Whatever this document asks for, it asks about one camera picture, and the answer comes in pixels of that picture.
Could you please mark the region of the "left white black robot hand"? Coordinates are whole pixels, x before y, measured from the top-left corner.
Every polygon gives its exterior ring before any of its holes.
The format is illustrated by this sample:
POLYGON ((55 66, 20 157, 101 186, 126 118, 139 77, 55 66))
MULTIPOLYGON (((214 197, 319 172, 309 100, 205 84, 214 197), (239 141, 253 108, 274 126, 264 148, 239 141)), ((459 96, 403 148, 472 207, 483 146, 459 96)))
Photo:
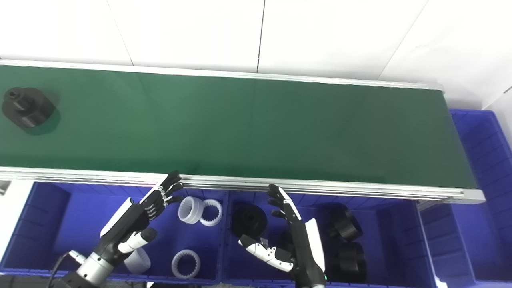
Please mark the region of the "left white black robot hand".
POLYGON ((149 226, 150 222, 159 217, 169 204, 184 199, 182 196, 173 195, 184 187, 181 179, 179 171, 174 170, 141 201, 133 202, 129 199, 129 207, 100 237, 99 244, 93 250, 93 258, 117 266, 137 250, 139 244, 144 246, 153 241, 157 232, 149 226))

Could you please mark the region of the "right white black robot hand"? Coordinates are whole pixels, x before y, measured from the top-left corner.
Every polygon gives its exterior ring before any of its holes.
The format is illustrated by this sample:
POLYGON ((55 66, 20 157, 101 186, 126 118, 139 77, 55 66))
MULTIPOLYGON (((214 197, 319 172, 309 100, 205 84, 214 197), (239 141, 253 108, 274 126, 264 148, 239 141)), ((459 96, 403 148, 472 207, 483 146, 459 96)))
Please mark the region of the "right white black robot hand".
POLYGON ((269 184, 268 203, 274 207, 273 217, 286 221, 293 244, 293 252, 270 247, 243 234, 238 244, 267 265, 288 273, 297 288, 325 288, 325 258, 315 218, 305 222, 289 195, 276 184, 269 184))

